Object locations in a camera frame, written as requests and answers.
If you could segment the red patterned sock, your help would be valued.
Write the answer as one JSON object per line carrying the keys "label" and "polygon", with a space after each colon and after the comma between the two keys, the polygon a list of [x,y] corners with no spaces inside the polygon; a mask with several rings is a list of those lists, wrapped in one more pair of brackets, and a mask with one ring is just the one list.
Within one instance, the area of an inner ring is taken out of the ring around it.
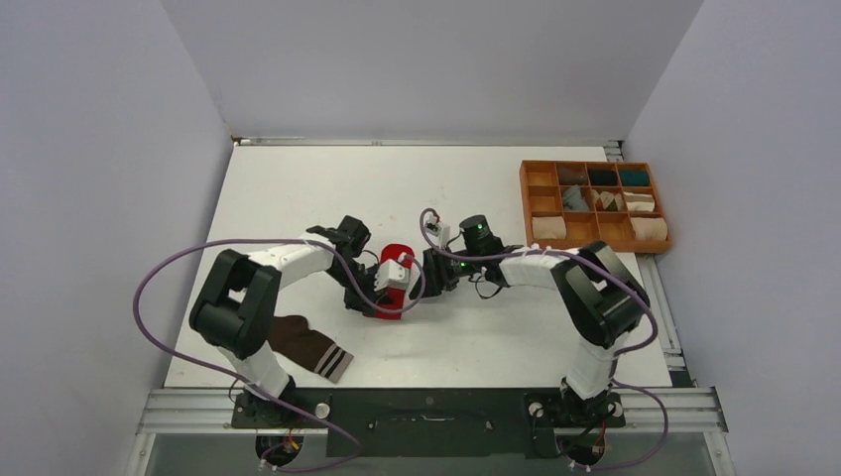
{"label": "red patterned sock", "polygon": [[388,244],[380,253],[379,268],[375,274],[375,304],[391,313],[376,310],[374,316],[386,320],[399,320],[406,304],[407,292],[412,282],[414,252],[404,244]]}

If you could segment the brown striped sock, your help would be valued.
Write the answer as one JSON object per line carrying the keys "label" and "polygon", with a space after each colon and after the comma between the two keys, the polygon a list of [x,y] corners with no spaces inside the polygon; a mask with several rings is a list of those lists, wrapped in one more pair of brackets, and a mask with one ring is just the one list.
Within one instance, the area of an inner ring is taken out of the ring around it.
{"label": "brown striped sock", "polygon": [[267,341],[273,351],[333,384],[354,360],[332,338],[312,329],[302,315],[275,316]]}

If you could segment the grey sock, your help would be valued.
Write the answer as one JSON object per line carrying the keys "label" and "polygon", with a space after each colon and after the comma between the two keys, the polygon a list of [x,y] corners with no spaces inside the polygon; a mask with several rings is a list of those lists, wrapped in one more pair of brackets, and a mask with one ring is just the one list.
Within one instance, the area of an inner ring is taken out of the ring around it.
{"label": "grey sock", "polygon": [[584,198],[579,184],[566,187],[561,192],[561,201],[565,211],[589,212],[590,207]]}

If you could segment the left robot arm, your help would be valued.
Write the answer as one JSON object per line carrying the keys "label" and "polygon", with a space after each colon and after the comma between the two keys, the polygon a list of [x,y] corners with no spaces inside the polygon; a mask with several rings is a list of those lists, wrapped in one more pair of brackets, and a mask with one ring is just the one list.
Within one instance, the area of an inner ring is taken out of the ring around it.
{"label": "left robot arm", "polygon": [[282,244],[248,254],[220,252],[189,313],[189,325],[225,356],[245,383],[265,392],[257,414],[271,426],[294,417],[294,379],[277,361],[269,343],[280,290],[325,272],[344,288],[347,308],[371,315],[374,304],[390,302],[375,285],[378,267],[356,261],[371,238],[367,226],[346,215],[336,227],[315,225],[301,244]]}

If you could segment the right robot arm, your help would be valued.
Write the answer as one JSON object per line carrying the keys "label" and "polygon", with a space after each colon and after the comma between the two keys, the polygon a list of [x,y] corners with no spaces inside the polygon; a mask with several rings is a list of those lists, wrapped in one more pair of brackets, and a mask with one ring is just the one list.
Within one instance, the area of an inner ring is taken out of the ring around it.
{"label": "right robot arm", "polygon": [[600,410],[600,396],[612,387],[618,358],[634,351],[625,343],[651,312],[650,300],[617,254],[603,241],[556,250],[539,245],[505,245],[483,215],[464,219],[459,230],[464,247],[453,251],[443,237],[438,213],[420,214],[421,236],[428,247],[412,280],[410,297],[432,298],[454,290],[466,278],[498,289],[539,288],[560,295],[579,345],[561,382],[562,415],[585,424]]}

